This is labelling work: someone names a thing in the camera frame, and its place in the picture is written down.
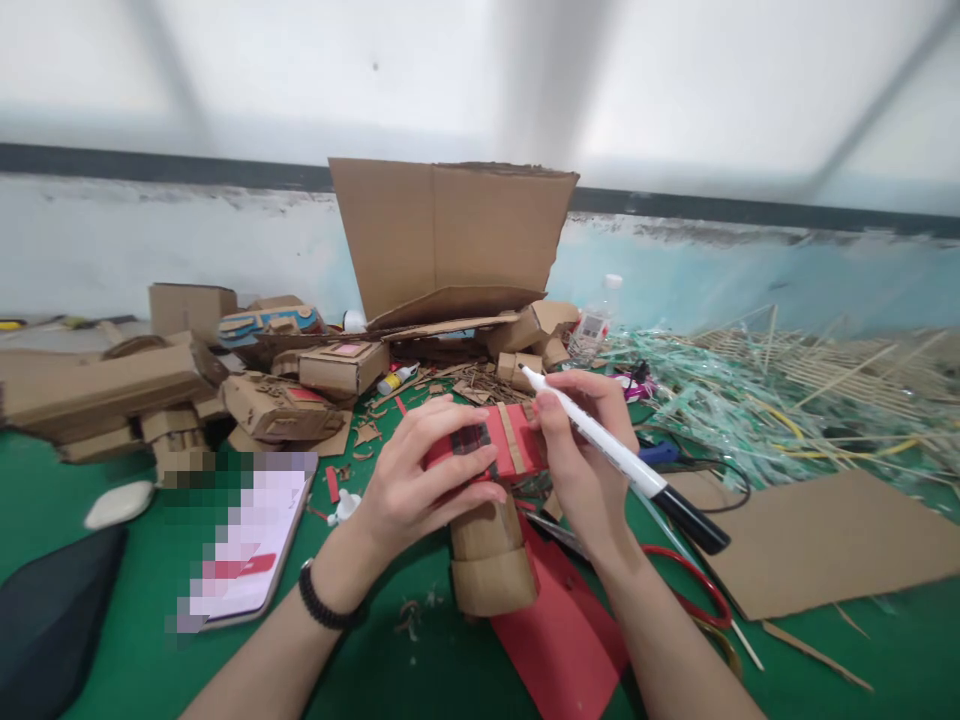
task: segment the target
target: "red scissors handle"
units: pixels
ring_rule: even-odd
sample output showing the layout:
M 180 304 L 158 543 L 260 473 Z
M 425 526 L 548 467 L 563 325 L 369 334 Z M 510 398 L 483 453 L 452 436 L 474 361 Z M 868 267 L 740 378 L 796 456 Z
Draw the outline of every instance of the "red scissors handle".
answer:
M 716 617 L 710 615 L 708 612 L 697 607 L 692 602 L 687 600 L 687 598 L 685 598 L 683 595 L 674 590 L 673 594 L 677 596 L 677 600 L 680 601 L 680 604 L 683 606 L 683 609 L 687 611 L 688 615 L 692 615 L 708 625 L 712 625 L 718 630 L 729 630 L 733 626 L 733 613 L 730 610 L 730 605 L 727 603 L 727 599 L 723 596 L 723 593 L 720 592 L 720 588 L 714 585 L 710 578 L 697 570 L 697 568 L 687 562 L 686 558 L 679 553 L 674 552 L 673 550 L 662 548 L 659 545 L 641 545 L 640 547 L 647 555 L 663 555 L 664 557 L 668 557 L 671 560 L 675 560 L 676 562 L 680 563 L 680 565 L 682 565 L 687 572 L 699 580 L 700 584 L 707 589 L 707 592 L 710 593 L 710 598 L 713 600 L 713 604 L 720 613 L 719 616 Z

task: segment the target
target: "hand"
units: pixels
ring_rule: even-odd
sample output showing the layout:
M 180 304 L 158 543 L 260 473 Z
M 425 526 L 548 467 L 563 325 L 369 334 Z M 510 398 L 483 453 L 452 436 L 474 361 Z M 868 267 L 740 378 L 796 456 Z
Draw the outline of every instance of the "hand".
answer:
M 632 452 L 640 451 L 623 388 L 611 378 L 570 370 L 547 375 L 547 384 L 562 390 Z M 624 515 L 627 479 L 570 427 L 559 399 L 549 390 L 537 395 L 537 422 L 547 442 L 547 462 L 560 507 L 573 531 L 596 563 L 631 560 L 639 545 Z
M 411 410 L 383 446 L 363 502 L 344 525 L 362 526 L 389 563 L 423 536 L 486 502 L 504 503 L 497 483 L 465 484 L 497 457 L 494 445 L 454 455 L 427 471 L 423 457 L 441 438 L 490 414 L 485 408 L 457 405 L 444 395 Z

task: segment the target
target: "cardboard tube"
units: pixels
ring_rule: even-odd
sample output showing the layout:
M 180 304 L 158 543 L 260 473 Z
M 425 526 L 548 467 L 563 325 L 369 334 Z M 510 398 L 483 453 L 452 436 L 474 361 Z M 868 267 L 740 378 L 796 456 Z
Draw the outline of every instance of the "cardboard tube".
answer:
M 468 615 L 493 617 L 537 600 L 537 582 L 527 558 L 513 498 L 486 503 L 450 523 L 453 588 Z

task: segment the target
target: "black bracelet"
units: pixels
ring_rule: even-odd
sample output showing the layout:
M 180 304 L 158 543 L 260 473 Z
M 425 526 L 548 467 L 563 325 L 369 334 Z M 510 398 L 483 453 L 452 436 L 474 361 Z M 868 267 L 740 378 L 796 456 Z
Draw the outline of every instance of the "black bracelet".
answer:
M 317 597 L 316 590 L 313 589 L 313 580 L 310 577 L 310 565 L 313 558 L 307 560 L 300 568 L 300 597 L 303 598 L 303 604 L 307 612 L 318 623 L 331 630 L 349 630 L 360 624 L 363 619 L 361 609 L 358 607 L 348 615 L 335 613 L 333 610 L 323 604 L 323 601 Z

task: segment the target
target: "dark wall stripe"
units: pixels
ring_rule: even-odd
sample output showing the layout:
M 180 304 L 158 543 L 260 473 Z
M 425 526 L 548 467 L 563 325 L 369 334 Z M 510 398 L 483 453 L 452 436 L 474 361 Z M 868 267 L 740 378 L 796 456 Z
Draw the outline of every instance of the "dark wall stripe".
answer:
M 326 167 L 4 143 L 0 143 L 0 173 L 333 192 L 333 179 Z M 574 192 L 570 210 L 817 230 L 883 230 L 898 235 L 960 239 L 960 217 L 584 187 Z

